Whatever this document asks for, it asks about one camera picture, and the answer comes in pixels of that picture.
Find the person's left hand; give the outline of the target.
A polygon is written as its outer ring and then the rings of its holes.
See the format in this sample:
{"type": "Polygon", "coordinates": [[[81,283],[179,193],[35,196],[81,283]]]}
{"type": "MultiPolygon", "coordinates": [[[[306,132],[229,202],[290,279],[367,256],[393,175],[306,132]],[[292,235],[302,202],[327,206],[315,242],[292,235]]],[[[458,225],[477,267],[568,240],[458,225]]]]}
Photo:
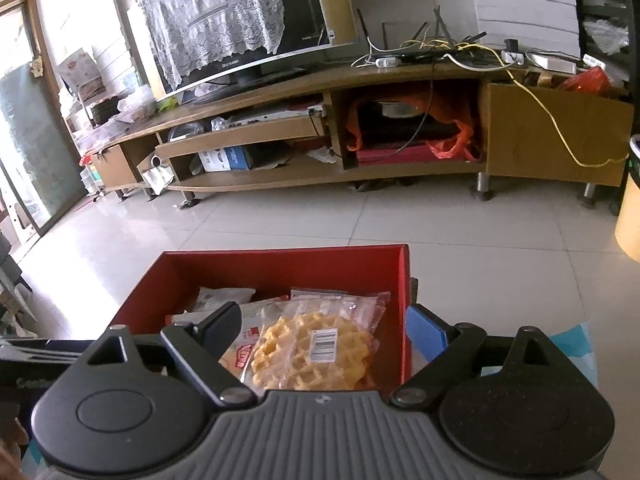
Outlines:
{"type": "Polygon", "coordinates": [[[21,472],[21,448],[29,444],[28,433],[17,418],[9,423],[6,436],[1,440],[0,479],[26,480],[21,472]]]}

